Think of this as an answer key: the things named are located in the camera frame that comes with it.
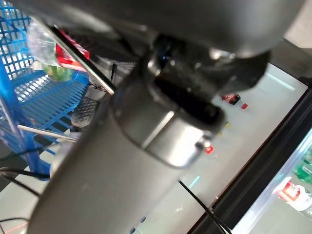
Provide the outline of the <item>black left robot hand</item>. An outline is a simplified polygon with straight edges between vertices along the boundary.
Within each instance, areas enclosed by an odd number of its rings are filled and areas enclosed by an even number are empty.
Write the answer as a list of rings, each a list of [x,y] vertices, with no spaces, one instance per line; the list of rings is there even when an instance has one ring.
[[[15,0],[111,94],[52,176],[30,234],[124,234],[221,131],[302,0]]]

